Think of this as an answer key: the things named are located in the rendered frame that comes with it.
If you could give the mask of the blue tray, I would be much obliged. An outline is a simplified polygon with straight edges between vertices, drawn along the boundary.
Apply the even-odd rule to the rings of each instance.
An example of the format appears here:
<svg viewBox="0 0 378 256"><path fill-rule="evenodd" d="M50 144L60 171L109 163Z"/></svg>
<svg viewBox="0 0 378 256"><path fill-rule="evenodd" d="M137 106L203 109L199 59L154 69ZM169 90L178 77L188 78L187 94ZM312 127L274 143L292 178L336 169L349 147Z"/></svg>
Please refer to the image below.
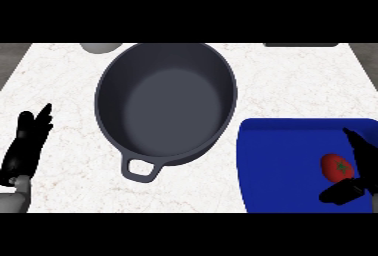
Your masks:
<svg viewBox="0 0 378 256"><path fill-rule="evenodd" d="M378 121L364 118L250 118L236 141L239 187L249 213L369 213L367 195L338 206L318 201L330 186L320 158L354 160L349 129L378 147Z"/></svg>

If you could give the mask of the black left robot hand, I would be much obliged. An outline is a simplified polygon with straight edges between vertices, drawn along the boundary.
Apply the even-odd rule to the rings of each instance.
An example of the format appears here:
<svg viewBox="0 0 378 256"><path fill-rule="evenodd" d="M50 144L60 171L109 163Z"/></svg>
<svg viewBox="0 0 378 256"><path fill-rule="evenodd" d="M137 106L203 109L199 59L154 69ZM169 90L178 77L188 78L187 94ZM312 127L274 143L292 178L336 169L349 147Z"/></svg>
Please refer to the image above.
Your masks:
<svg viewBox="0 0 378 256"><path fill-rule="evenodd" d="M41 149L53 128L50 113L51 104L47 104L36 115L29 111L19 114L16 136L0 166L1 186L13 187L20 175L32 177L35 174Z"/></svg>

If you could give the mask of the red tomato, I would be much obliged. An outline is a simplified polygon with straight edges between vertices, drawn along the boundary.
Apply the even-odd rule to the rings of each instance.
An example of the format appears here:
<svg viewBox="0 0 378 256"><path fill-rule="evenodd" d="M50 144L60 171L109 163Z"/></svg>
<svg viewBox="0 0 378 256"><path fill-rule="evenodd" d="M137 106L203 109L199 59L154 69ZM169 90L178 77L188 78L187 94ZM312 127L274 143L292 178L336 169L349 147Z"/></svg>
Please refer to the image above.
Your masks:
<svg viewBox="0 0 378 256"><path fill-rule="evenodd" d="M320 169L324 178L338 183L354 177L354 168L349 162L338 154L324 154L320 158Z"/></svg>

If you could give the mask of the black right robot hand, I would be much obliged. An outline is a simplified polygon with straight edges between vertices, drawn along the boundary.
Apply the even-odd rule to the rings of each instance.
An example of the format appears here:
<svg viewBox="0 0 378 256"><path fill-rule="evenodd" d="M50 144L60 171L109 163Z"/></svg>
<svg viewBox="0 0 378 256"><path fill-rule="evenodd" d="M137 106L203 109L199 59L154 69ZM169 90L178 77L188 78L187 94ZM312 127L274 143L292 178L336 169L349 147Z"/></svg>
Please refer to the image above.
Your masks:
<svg viewBox="0 0 378 256"><path fill-rule="evenodd" d="M352 148L357 178L343 178L320 194L321 203L338 206L351 202L369 191L371 196L371 212L378 213L378 148L346 128L342 129Z"/></svg>

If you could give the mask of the grey rounded object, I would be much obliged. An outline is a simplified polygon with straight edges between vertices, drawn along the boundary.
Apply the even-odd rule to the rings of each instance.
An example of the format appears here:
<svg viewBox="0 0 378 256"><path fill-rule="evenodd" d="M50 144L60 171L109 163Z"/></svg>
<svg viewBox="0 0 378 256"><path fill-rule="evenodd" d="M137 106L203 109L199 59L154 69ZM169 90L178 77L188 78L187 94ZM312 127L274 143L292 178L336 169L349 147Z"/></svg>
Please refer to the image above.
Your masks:
<svg viewBox="0 0 378 256"><path fill-rule="evenodd" d="M112 52L120 43L81 43L81 48L92 54L103 54Z"/></svg>

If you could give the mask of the dark grey pot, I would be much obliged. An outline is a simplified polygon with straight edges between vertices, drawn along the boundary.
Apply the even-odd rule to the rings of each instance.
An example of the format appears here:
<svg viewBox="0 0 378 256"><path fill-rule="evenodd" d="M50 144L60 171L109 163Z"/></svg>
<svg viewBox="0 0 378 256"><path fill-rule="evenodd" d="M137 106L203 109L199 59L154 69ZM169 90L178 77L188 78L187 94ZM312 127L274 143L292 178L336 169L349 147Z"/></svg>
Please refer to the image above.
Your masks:
<svg viewBox="0 0 378 256"><path fill-rule="evenodd" d="M94 94L95 121L120 153L120 174L140 183L215 144L236 106L236 79L202 43L138 43L113 59Z"/></svg>

